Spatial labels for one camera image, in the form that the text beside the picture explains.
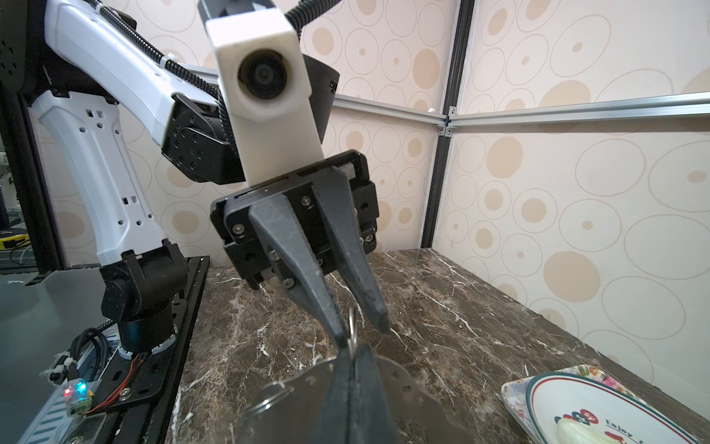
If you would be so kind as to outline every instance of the camera lens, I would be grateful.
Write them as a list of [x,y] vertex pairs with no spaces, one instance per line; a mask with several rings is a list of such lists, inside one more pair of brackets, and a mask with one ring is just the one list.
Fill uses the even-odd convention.
[[272,50],[247,55],[239,67],[239,81],[259,99],[278,97],[286,88],[287,78],[283,57]]

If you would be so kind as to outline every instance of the plate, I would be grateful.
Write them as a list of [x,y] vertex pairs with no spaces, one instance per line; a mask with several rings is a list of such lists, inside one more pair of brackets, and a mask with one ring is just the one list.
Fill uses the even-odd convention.
[[569,418],[620,444],[699,444],[671,420],[618,391],[574,374],[541,374],[528,384],[530,417],[545,444],[560,444],[557,422]]

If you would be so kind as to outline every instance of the marble table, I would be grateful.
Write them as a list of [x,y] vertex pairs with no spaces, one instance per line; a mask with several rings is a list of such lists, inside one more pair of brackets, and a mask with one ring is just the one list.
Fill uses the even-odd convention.
[[[502,384],[526,369],[592,364],[710,443],[710,421],[434,250],[374,253],[369,261],[394,333],[359,321],[358,343],[403,365],[472,442],[530,442],[501,401]],[[327,280],[347,307],[340,275]],[[334,355],[320,325],[275,279],[254,291],[232,267],[210,269],[166,442],[232,443],[242,409],[264,384]]]

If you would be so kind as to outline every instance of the wallpaper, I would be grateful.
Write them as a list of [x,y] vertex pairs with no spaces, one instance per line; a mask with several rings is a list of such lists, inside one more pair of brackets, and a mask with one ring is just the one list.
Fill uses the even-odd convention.
[[460,114],[709,90],[710,2],[480,0]]
[[[35,127],[68,261],[96,264],[94,231],[66,160],[46,129],[38,122]],[[150,134],[125,109],[121,127],[148,204],[170,240],[184,256],[210,256],[213,264],[228,265],[222,240],[209,221],[209,207],[244,184],[192,182],[160,154]],[[378,251],[419,246],[437,135],[430,125],[333,110],[323,153],[328,157],[355,149],[366,155],[380,209]]]
[[[215,67],[195,0],[109,0],[163,53]],[[296,0],[276,0],[282,11]],[[304,53],[340,72],[339,94],[440,111],[456,0],[342,0],[306,26]]]
[[[709,16],[481,0],[461,114],[710,91]],[[710,119],[476,131],[454,137],[435,249],[710,418]]]

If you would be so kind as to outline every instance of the floral pattern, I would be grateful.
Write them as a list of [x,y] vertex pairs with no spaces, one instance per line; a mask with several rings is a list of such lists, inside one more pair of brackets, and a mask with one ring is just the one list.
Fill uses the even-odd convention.
[[[576,374],[578,376],[600,382],[607,387],[611,387],[612,389],[625,394],[626,396],[634,398],[636,401],[639,401],[646,406],[648,405],[646,401],[636,396],[631,390],[624,387],[622,383],[614,379],[610,374],[607,374],[604,370],[597,367],[581,364],[575,367],[558,370],[558,372]],[[525,400],[525,393],[528,390],[528,384],[533,378],[534,376],[508,382],[501,387],[501,393],[503,395],[503,403],[506,405],[506,408],[510,414],[513,415],[515,420],[520,424],[520,427],[523,428],[535,444],[543,444],[544,441],[537,431],[535,431],[533,419],[530,417],[530,411],[528,410],[528,403]]]

